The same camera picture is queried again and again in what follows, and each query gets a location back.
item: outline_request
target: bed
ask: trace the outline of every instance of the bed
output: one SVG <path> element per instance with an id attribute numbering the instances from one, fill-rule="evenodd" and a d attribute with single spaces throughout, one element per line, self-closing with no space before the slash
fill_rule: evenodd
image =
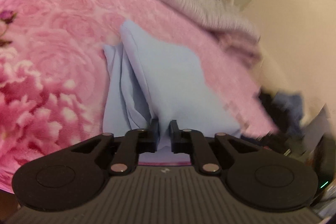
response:
<path id="1" fill-rule="evenodd" d="M 274 129 L 259 86 L 213 34 L 159 0 L 0 0 L 17 12 L 0 48 L 0 189 L 24 163 L 102 133 L 109 77 L 102 45 L 131 19 L 154 37 L 189 47 L 207 84 L 244 135 Z"/>

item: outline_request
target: ribbed gray panel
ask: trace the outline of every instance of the ribbed gray panel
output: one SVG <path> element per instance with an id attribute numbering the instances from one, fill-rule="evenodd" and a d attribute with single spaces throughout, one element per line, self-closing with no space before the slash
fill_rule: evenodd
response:
<path id="1" fill-rule="evenodd" d="M 316 224 L 308 208 L 268 213 L 235 200 L 216 177 L 191 166 L 139 166 L 113 177 L 87 204 L 46 213 L 23 207 L 8 224 Z"/>

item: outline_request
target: green light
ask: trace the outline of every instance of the green light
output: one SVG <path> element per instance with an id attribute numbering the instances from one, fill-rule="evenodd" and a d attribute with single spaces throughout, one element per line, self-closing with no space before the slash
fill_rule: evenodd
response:
<path id="1" fill-rule="evenodd" d="M 325 183 L 325 184 L 323 184 L 320 188 L 323 188 L 324 186 L 326 186 L 327 185 L 327 183 L 328 183 L 328 181 Z"/>

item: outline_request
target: screw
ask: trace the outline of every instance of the screw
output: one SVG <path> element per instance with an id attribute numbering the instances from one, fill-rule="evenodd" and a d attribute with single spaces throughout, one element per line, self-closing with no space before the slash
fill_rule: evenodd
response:
<path id="1" fill-rule="evenodd" d="M 125 172 L 127 170 L 127 165 L 125 164 L 113 164 L 111 170 L 114 172 Z"/>
<path id="2" fill-rule="evenodd" d="M 202 168 L 207 172 L 216 172 L 219 170 L 219 166 L 217 164 L 204 164 Z"/>

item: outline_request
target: flower stem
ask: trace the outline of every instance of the flower stem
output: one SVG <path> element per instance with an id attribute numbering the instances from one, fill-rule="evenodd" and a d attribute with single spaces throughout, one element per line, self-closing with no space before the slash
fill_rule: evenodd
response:
<path id="1" fill-rule="evenodd" d="M 6 24 L 6 28 L 5 28 L 5 30 L 3 31 L 3 33 L 2 34 L 0 34 L 0 37 L 2 37 L 6 32 L 7 32 L 7 30 L 8 30 L 8 27 L 9 27 L 9 25 L 8 24 Z"/>

